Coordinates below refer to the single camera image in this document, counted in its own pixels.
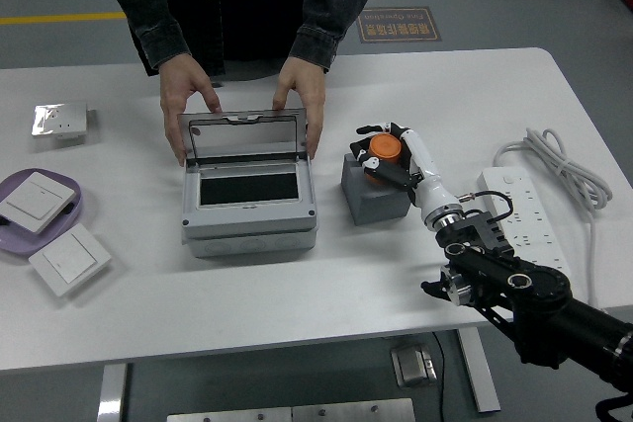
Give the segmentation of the person's left hand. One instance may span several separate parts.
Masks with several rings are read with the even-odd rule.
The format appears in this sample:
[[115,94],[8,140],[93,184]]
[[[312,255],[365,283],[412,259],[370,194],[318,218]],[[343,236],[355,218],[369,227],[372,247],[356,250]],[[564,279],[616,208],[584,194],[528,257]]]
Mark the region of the person's left hand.
[[310,159],[314,159],[324,123],[326,90],[323,69],[306,60],[288,57],[279,73],[272,103],[274,110],[283,110],[286,107],[291,90],[298,94],[306,110],[306,148]]

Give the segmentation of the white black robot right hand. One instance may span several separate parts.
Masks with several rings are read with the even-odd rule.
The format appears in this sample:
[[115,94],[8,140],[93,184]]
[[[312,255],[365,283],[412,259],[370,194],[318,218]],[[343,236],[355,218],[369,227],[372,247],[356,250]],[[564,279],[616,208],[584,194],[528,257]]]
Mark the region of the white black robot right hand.
[[[439,170],[417,132],[396,123],[362,126],[356,132],[360,135],[373,133],[350,144],[352,155],[364,173],[407,192],[411,203],[421,210],[421,219],[430,231],[439,231],[464,218],[461,204],[444,187]],[[400,142],[404,159],[392,163],[369,150],[371,139],[379,132]]]

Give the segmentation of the person's right hand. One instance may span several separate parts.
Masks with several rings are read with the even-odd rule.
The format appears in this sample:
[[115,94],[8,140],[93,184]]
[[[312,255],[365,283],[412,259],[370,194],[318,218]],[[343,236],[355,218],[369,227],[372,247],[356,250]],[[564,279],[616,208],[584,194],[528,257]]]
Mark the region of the person's right hand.
[[210,77],[202,66],[188,53],[181,53],[162,63],[159,68],[160,108],[164,118],[165,137],[180,166],[184,165],[186,152],[179,125],[189,98],[200,93],[211,113],[222,110],[220,99]]

